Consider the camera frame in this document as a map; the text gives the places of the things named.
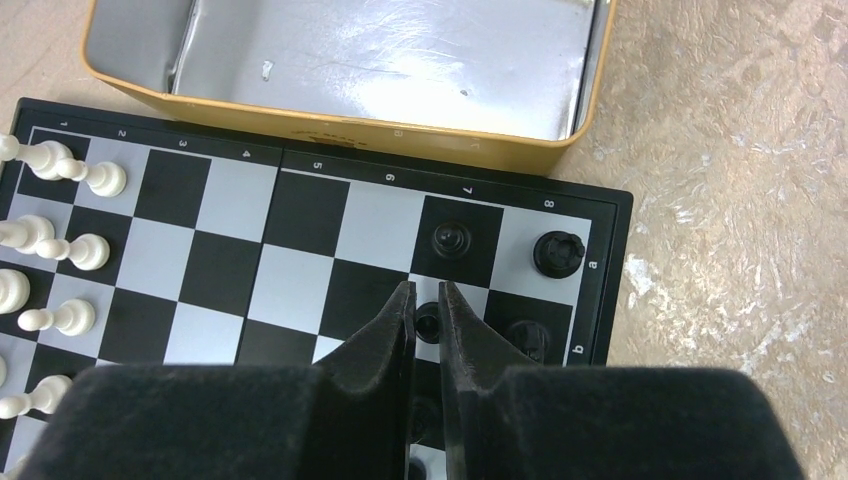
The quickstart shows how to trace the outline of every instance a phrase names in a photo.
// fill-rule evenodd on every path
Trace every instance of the black pawn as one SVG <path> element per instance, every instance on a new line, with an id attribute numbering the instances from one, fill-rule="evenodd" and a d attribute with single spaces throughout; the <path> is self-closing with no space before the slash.
<path id="1" fill-rule="evenodd" d="M 565 278 L 580 268 L 586 247 L 580 237 L 566 232 L 548 232 L 533 248 L 533 263 L 542 275 Z"/>
<path id="2" fill-rule="evenodd" d="M 409 459 L 409 473 L 406 480 L 427 480 L 427 468 L 417 458 Z"/>
<path id="3" fill-rule="evenodd" d="M 509 327 L 504 338 L 531 360 L 545 363 L 550 334 L 542 325 L 530 320 L 521 320 Z"/>
<path id="4" fill-rule="evenodd" d="M 446 222 L 433 231 L 433 249 L 448 260 L 462 258 L 471 247 L 471 232 L 459 222 Z"/>
<path id="5" fill-rule="evenodd" d="M 438 428 L 442 412 L 432 400 L 425 397 L 412 399 L 412 426 L 409 429 L 409 443 L 419 443 L 431 430 Z"/>
<path id="6" fill-rule="evenodd" d="M 439 304 L 427 302 L 415 311 L 415 334 L 425 343 L 439 343 Z"/>

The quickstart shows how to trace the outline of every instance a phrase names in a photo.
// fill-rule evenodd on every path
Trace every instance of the white pawn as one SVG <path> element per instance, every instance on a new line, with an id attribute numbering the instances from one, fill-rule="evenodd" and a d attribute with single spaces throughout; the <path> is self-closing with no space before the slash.
<path id="1" fill-rule="evenodd" d="M 7 268 L 0 270 L 0 314 L 20 310 L 27 300 L 29 279 L 26 275 Z"/>
<path id="2" fill-rule="evenodd" d="M 53 260 L 70 258 L 80 270 L 97 270 L 109 260 L 109 243 L 93 233 L 80 235 L 73 242 L 44 240 L 36 246 L 39 257 Z"/>
<path id="3" fill-rule="evenodd" d="M 72 158 L 68 147 L 59 142 L 48 140 L 38 145 L 21 145 L 12 135 L 0 133 L 0 162 L 17 158 L 32 169 L 32 173 L 42 180 L 59 180 L 56 162 L 60 158 Z"/>
<path id="4" fill-rule="evenodd" d="M 88 165 L 73 158 L 62 158 L 56 163 L 56 172 L 62 178 L 75 182 L 85 180 L 91 191 L 101 197 L 114 197 L 127 185 L 126 172 L 112 162 Z"/>
<path id="5" fill-rule="evenodd" d="M 6 473 L 0 473 L 0 480 L 18 480 L 18 476 L 21 474 L 21 471 L 24 469 L 24 465 L 26 465 L 25 461 L 26 461 L 26 456 L 21 457 L 21 459 L 18 460 L 18 463 L 16 463 L 15 466 L 12 467 L 11 470 L 9 470 Z"/>
<path id="6" fill-rule="evenodd" d="M 0 221 L 0 245 L 15 248 L 27 255 L 35 253 L 39 242 L 55 236 L 56 230 L 50 220 L 38 215 Z"/>
<path id="7" fill-rule="evenodd" d="M 32 393 L 22 393 L 0 400 L 0 418 L 19 417 L 33 408 L 44 413 L 53 413 L 71 385 L 71 379 L 64 375 L 45 377 L 38 382 Z"/>
<path id="8" fill-rule="evenodd" d="M 18 317 L 18 326 L 28 332 L 56 327 L 69 337 L 82 335 L 94 325 L 94 307 L 79 298 L 63 303 L 51 312 L 46 308 L 27 310 Z"/>

